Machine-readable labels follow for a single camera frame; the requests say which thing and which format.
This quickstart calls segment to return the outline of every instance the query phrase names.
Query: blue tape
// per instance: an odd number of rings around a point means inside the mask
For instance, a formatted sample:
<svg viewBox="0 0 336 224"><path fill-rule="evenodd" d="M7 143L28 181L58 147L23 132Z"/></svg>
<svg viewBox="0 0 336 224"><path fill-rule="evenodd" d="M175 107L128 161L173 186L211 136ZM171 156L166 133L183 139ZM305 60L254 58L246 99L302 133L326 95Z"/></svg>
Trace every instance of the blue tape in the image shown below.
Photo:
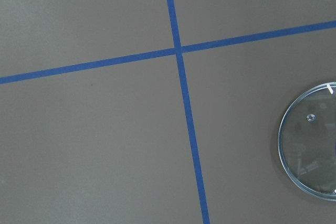
<svg viewBox="0 0 336 224"><path fill-rule="evenodd" d="M208 206L207 206L206 196L205 196L205 188L204 188L204 183L203 183L201 161L199 159L200 155L198 153L195 126L194 126L194 120L193 120L193 113L192 113L192 109L191 109L187 78L186 78L184 61L183 61L183 56L182 56L182 47L181 47L180 33L178 31L179 27L178 27L178 24L177 24L174 0L167 0L167 4L168 4L169 17L170 17L170 24L171 24L171 28L172 28L174 46L175 46L175 50L176 50L176 62L177 62L177 68L178 68L178 75L180 76L180 85L181 85L181 91L182 91L184 111L185 111L185 117L186 117L186 121L187 121L189 141L190 141L191 152L192 152L192 157L193 157L193 163L194 163L194 169L195 169L196 183L197 183L197 189L198 189L199 203L200 203L200 206L201 206L203 224L210 224Z"/></svg>
<svg viewBox="0 0 336 224"><path fill-rule="evenodd" d="M310 31L318 31L330 28L336 28L336 20L184 46L182 47L182 52L193 52L216 47L225 47L256 40L270 39L294 34L302 34L302 33L308 33Z"/></svg>
<svg viewBox="0 0 336 224"><path fill-rule="evenodd" d="M118 57L118 58L81 63L81 64L72 65L72 66L52 68L52 69L41 70L41 71L30 72L30 73L16 74L14 76L1 77L0 84L41 78L41 77L46 77L46 76L54 76L57 74L70 73L70 72L76 72L76 71L93 69L93 68L101 68L101 67L106 67L106 66L118 65L122 63L139 61L139 60L153 59L153 58L169 56L169 55L174 55L174 54L175 54L175 49L170 48L170 49L164 49L164 50L153 51L153 52L145 52L143 54L128 55L128 56L123 56L123 57Z"/></svg>

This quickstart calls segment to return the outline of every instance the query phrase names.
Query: metal rim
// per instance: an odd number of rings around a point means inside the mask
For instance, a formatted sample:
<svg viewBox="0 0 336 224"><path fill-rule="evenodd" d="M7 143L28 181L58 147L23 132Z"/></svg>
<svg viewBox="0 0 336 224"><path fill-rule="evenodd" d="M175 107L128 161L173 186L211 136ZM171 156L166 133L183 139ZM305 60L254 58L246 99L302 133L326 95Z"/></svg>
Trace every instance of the metal rim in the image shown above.
<svg viewBox="0 0 336 224"><path fill-rule="evenodd" d="M280 160L282 163L283 168L285 169L287 175L289 176L289 178L294 182L294 184L296 184L301 190L305 191L306 193L313 195L317 198L320 199L325 199L325 200L331 200L331 201L336 201L336 195L332 195L332 194L324 194L321 193L319 191L315 191L309 187L307 187L306 185L304 185L303 183L301 183L297 177L290 171L286 161L285 161L285 157L283 155L282 152L282 140L281 140L281 135L282 135L282 129L285 123L285 120L287 118L287 115L291 112L291 110L300 102L302 101L305 97L307 97L310 94L313 94L314 92L317 92L319 90L322 89L327 89L328 87L334 87L336 88L336 82L328 82L328 83L324 83L321 85L318 85L308 91L306 91L305 93L303 93L302 95L300 95L298 98L296 98L293 103L289 106L289 108L287 109L287 111L285 112L282 120L281 120L281 124L280 124L280 129L279 129L279 133L278 133L278 151L279 151L279 156L280 156Z"/></svg>

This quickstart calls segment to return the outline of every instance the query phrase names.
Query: round lid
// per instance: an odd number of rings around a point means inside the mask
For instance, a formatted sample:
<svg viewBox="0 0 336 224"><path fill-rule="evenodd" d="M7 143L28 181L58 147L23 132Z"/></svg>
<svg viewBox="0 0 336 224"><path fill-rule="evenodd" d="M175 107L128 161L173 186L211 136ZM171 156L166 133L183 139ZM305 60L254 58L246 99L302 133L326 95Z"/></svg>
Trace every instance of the round lid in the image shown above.
<svg viewBox="0 0 336 224"><path fill-rule="evenodd" d="M292 103L281 121L278 148L298 187L336 201L336 82L314 87Z"/></svg>

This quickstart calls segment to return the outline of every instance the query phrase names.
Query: blue line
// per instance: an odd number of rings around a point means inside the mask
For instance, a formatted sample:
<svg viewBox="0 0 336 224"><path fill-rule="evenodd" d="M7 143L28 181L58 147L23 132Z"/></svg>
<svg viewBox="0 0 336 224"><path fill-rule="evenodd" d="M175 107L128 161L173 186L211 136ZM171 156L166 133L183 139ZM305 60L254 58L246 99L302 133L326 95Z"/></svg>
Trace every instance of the blue line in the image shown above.
<svg viewBox="0 0 336 224"><path fill-rule="evenodd" d="M170 24L171 24L171 28L172 28L174 46L175 46L175 50L176 50L176 62L177 62L177 68L178 68L178 75L180 76L182 98L183 98L183 104L184 104L184 110L185 110L185 117L186 117L186 121L187 121L189 141L190 141L191 152L192 152L192 157L193 157L193 163L194 163L194 169L195 169L196 183L197 183L197 189L198 189L199 203L200 203L200 206L201 206L203 224L210 224L208 206L207 206L206 196L205 196L205 188L204 188L204 183L203 183L201 161L199 159L200 155L198 153L195 126L194 126L194 120L193 120L193 113L192 113L192 109L191 109L187 78L186 78L184 61L183 61L183 56L182 56L182 47L181 47L180 33L178 31L179 27L178 27L178 24L177 24L174 0L167 0L167 4L168 4L169 17L170 17Z"/></svg>
<svg viewBox="0 0 336 224"><path fill-rule="evenodd" d="M265 33L259 33L259 34L251 34L251 35L245 35L235 38L228 38L228 39L221 39L221 40L215 40L210 42L204 42L189 46L183 46L182 52L193 52L193 51L199 51L204 49L210 49L210 48L216 48L216 47L225 47L235 44L241 44L256 40L263 40L263 39L270 39L270 38L276 38L276 37L282 37L282 36L288 36L288 35L294 35L294 34L302 34L302 33L308 33L310 31L318 31L318 30L324 30L324 29L330 29L330 28L336 28L336 20L330 21L330 22L324 22L324 23L317 23L317 24L311 24L311 25L305 25L305 26L298 26L298 27L292 27L287 29L281 29L281 30L275 30L275 31L267 31Z"/></svg>
<svg viewBox="0 0 336 224"><path fill-rule="evenodd" d="M46 76L54 76L57 74L70 73L70 72L76 72L76 71L93 69L93 68L101 68L101 67L106 67L106 66L118 65L122 63L139 61L139 60L153 59L153 58L169 56L169 55L174 55L174 54L175 54L175 49L170 48L170 49L164 49L164 50L153 51L153 52L145 52L143 54L128 55L128 56L117 57L117 58L112 58L112 59L81 63L81 64L72 65L72 66L52 68L52 69L46 69L46 70L30 72L30 73L16 74L14 76L1 77L0 84L41 78L41 77L46 77Z"/></svg>

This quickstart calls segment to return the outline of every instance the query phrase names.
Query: circular object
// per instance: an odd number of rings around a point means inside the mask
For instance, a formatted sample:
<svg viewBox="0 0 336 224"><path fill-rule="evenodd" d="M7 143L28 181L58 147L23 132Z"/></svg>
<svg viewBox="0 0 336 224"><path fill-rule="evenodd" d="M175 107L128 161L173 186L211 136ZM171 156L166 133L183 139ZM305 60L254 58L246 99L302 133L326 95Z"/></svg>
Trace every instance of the circular object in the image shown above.
<svg viewBox="0 0 336 224"><path fill-rule="evenodd" d="M303 191L336 201L336 82L298 97L281 121L278 148L290 179Z"/></svg>
<svg viewBox="0 0 336 224"><path fill-rule="evenodd" d="M309 115L307 115L307 121L308 122L313 122L313 121L315 121L315 115L314 114L309 114Z"/></svg>

